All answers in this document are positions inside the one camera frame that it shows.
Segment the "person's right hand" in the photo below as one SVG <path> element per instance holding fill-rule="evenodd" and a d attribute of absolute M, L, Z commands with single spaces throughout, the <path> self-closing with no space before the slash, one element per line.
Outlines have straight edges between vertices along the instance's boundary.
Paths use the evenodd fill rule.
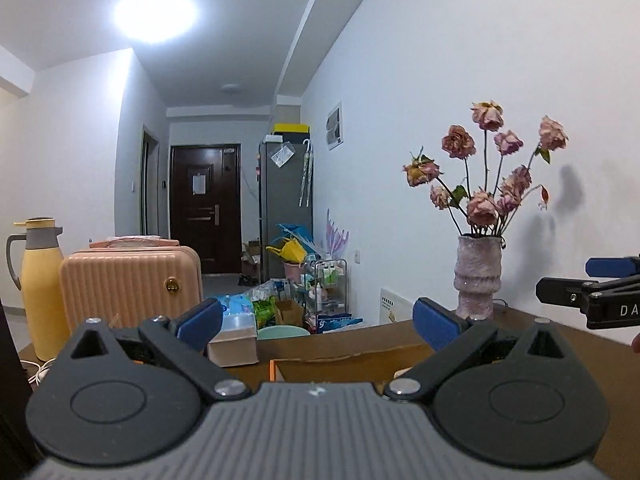
<path fill-rule="evenodd" d="M 640 353 L 640 334 L 634 337 L 634 340 L 631 343 L 631 348 L 634 350 L 634 353 Z"/>

